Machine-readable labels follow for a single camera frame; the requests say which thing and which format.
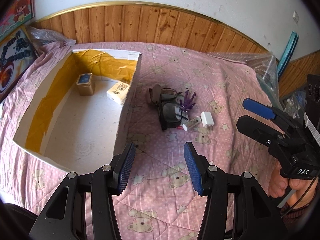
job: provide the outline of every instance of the yellow box lining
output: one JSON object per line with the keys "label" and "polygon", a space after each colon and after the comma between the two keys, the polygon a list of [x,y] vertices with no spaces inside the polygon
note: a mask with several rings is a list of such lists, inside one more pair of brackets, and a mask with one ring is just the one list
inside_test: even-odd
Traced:
{"label": "yellow box lining", "polygon": [[47,133],[53,112],[80,74],[96,76],[130,83],[136,69],[136,60],[116,59],[110,54],[94,49],[72,53],[59,69],[47,95],[40,101],[33,116],[25,148],[40,153],[43,136]]}

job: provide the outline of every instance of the metal screw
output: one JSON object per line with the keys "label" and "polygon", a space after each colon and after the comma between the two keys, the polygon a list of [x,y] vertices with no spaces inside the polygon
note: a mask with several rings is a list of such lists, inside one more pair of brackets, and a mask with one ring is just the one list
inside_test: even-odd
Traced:
{"label": "metal screw", "polygon": [[247,179],[251,179],[251,178],[252,178],[252,174],[251,174],[250,172],[245,172],[245,173],[243,174],[243,176],[244,176],[245,178],[247,178]]}
{"label": "metal screw", "polygon": [[104,166],[102,167],[102,170],[103,170],[103,171],[110,171],[110,170],[111,170],[111,166],[110,166],[110,165],[104,165]]}
{"label": "metal screw", "polygon": [[214,166],[214,165],[210,165],[208,169],[209,169],[209,171],[217,171],[218,170],[217,166]]}
{"label": "metal screw", "polygon": [[68,179],[73,179],[75,176],[76,176],[75,172],[69,172],[67,175]]}
{"label": "metal screw", "polygon": [[297,162],[297,161],[298,161],[297,156],[292,155],[292,159],[293,159],[295,162]]}

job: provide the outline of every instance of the camera lens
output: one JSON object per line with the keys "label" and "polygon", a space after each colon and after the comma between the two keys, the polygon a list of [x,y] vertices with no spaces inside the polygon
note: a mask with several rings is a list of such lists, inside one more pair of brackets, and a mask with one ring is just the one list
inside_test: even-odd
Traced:
{"label": "camera lens", "polygon": [[319,99],[320,99],[320,87],[319,86],[315,87],[314,98],[315,98],[316,102],[319,102]]}
{"label": "camera lens", "polygon": [[312,85],[311,84],[308,85],[308,95],[309,96],[312,95]]}

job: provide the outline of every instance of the poster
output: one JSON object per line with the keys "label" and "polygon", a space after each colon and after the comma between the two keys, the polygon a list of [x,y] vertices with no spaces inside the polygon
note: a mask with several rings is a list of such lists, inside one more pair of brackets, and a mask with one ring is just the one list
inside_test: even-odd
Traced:
{"label": "poster", "polygon": [[0,103],[14,88],[37,56],[24,27],[10,34],[0,44]]}
{"label": "poster", "polygon": [[0,42],[33,17],[33,0],[15,0],[0,20]]}

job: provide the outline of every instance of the pink quilt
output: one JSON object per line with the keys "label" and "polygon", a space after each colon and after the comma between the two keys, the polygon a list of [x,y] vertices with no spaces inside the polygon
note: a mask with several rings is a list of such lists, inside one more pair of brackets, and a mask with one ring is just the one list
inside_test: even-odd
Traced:
{"label": "pink quilt", "polygon": [[[44,53],[4,103],[0,120],[0,188],[13,195],[17,203],[39,214],[66,175],[23,152],[12,138],[44,77],[71,49],[82,48],[142,53],[128,134],[128,141],[133,141],[138,148],[127,188],[122,195],[114,197],[122,239],[196,239],[206,197],[199,197],[193,190],[183,157],[183,145],[187,141],[192,141],[199,154],[225,172],[250,171],[268,192],[274,159],[266,147],[238,133],[235,126],[244,114],[257,118],[243,109],[244,98],[270,105],[254,70],[240,63],[167,45],[112,42],[69,47],[55,42],[43,47]],[[213,129],[200,125],[190,131],[162,132],[157,111],[145,102],[146,88],[155,83],[177,91],[195,91],[196,106],[189,117],[210,111],[215,122]],[[232,228],[232,196],[229,203],[227,230]],[[86,223],[88,238],[93,239],[89,194]]]}

